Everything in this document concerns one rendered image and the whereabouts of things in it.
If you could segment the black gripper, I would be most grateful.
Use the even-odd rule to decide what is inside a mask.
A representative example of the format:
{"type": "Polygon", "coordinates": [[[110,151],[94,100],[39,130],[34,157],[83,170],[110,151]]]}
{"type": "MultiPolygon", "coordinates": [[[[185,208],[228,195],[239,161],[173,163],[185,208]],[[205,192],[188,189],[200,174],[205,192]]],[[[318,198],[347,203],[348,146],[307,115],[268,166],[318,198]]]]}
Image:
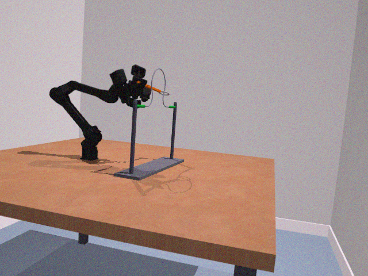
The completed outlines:
{"type": "Polygon", "coordinates": [[[147,84],[147,80],[143,79],[146,69],[134,64],[131,68],[132,80],[128,83],[124,83],[122,87],[122,93],[127,96],[127,106],[133,107],[133,100],[138,99],[138,95],[143,95],[143,88],[147,84]],[[140,83],[136,83],[140,81],[140,83]],[[130,97],[132,96],[132,98],[130,97]]]}

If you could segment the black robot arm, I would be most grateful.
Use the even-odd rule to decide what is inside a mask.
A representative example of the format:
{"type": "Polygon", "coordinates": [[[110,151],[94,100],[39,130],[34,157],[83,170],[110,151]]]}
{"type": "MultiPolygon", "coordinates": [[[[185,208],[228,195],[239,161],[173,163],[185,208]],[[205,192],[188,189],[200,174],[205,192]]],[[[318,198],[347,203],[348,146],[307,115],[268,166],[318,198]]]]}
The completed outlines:
{"type": "MultiPolygon", "coordinates": [[[[112,78],[113,85],[109,90],[98,89],[96,87],[87,86],[76,81],[69,81],[68,83],[61,85],[59,87],[54,87],[50,90],[49,96],[58,104],[62,105],[66,112],[71,116],[71,118],[77,123],[83,132],[85,137],[84,141],[81,142],[82,146],[82,160],[96,160],[98,158],[98,143],[102,139],[101,131],[98,127],[91,126],[87,120],[81,115],[78,109],[72,104],[69,98],[74,90],[81,91],[94,95],[107,103],[115,103],[120,98],[122,104],[126,103],[127,96],[122,93],[122,87],[124,83],[127,82],[124,69],[118,69],[110,74],[112,78]]],[[[148,101],[150,98],[151,89],[144,87],[143,95],[140,96],[142,102],[148,101]]]]}

